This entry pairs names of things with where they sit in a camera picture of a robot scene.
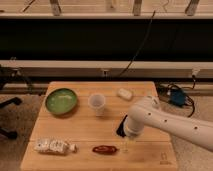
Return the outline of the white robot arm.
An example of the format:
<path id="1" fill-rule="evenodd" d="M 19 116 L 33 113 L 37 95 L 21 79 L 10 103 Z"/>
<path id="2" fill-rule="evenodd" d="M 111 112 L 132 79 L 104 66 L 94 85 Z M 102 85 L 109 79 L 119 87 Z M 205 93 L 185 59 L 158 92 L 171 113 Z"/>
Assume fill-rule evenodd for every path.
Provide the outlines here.
<path id="1" fill-rule="evenodd" d="M 123 122 L 127 137 L 141 134 L 144 126 L 150 126 L 213 152 L 213 122 L 177 116 L 163 111 L 154 96 L 145 96 L 128 110 Z"/>

